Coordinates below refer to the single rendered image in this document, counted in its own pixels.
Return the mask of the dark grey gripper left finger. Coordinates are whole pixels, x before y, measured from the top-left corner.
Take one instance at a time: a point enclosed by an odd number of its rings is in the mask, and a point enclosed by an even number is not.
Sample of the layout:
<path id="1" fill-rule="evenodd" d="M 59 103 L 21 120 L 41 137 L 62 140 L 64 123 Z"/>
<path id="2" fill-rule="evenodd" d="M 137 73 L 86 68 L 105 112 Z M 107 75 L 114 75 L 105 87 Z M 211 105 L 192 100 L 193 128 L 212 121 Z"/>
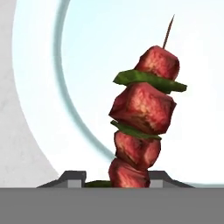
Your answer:
<path id="1" fill-rule="evenodd" d="M 64 171 L 58 179 L 40 185 L 39 188 L 82 188 L 85 185 L 86 178 L 86 171 Z"/>

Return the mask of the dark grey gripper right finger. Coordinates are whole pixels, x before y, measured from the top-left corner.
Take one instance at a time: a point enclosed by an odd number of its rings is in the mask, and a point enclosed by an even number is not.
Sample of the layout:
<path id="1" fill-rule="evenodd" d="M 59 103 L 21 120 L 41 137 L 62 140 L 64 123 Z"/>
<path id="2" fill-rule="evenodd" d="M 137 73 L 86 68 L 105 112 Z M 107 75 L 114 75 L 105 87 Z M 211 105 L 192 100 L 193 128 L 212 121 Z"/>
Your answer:
<path id="1" fill-rule="evenodd" d="M 192 188 L 191 185 L 172 179 L 166 171 L 149 171 L 150 188 Z"/>

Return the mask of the meat and pepper kebab skewer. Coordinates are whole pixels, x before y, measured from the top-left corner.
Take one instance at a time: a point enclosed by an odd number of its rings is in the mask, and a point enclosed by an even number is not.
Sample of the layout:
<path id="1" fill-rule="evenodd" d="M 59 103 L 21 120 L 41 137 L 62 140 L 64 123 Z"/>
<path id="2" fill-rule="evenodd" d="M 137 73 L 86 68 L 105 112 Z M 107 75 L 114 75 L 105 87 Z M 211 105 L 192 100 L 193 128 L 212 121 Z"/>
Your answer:
<path id="1" fill-rule="evenodd" d="M 108 169 L 109 180 L 96 180 L 86 187 L 146 188 L 148 169 L 158 159 L 161 135 L 172 119 L 176 102 L 170 93 L 186 91 L 176 82 L 179 59 L 164 46 L 150 47 L 132 70 L 120 72 L 114 83 L 126 88 L 114 100 L 109 116 L 117 127 L 115 159 Z"/>

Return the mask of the white round plate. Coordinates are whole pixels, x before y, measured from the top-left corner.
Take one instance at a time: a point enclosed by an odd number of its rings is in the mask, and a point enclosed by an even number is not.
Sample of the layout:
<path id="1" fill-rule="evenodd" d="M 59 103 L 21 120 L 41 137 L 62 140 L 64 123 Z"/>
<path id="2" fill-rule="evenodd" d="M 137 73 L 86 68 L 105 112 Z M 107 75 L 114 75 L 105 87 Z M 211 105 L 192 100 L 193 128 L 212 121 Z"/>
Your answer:
<path id="1" fill-rule="evenodd" d="M 178 57 L 186 85 L 156 168 L 224 185 L 224 0 L 17 0 L 13 69 L 31 133 L 56 171 L 105 179 L 114 79 L 151 46 Z"/>

